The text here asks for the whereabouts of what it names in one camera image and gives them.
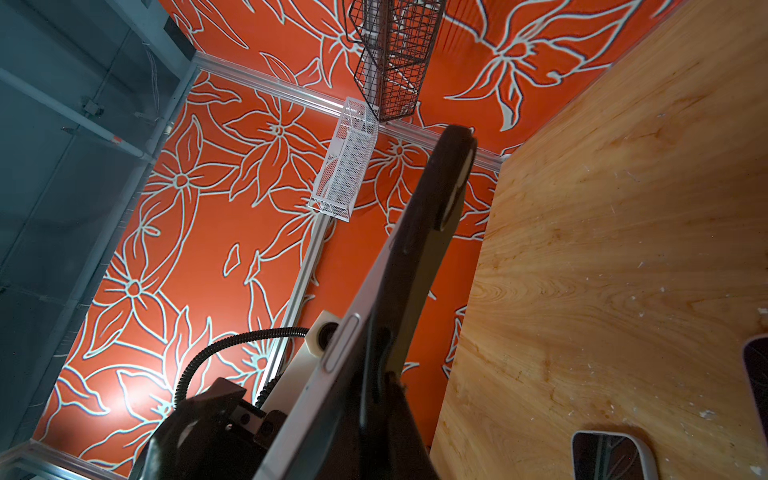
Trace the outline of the dark phone case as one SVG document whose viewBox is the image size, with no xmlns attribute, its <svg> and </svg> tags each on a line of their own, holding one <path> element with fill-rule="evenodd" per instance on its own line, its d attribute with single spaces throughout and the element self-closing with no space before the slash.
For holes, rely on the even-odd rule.
<svg viewBox="0 0 768 480">
<path fill-rule="evenodd" d="M 390 237 L 369 315 L 359 412 L 364 479 L 434 479 L 401 375 L 429 290 L 456 232 L 477 141 L 450 125 Z"/>
</svg>

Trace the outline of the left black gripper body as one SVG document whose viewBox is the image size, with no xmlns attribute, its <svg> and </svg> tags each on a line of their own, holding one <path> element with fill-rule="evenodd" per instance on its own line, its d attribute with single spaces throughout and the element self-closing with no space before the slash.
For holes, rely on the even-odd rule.
<svg viewBox="0 0 768 480">
<path fill-rule="evenodd" d="M 252 479 L 287 414 L 246 402 L 246 390 L 219 378 L 180 402 L 152 434 L 131 479 Z"/>
</svg>

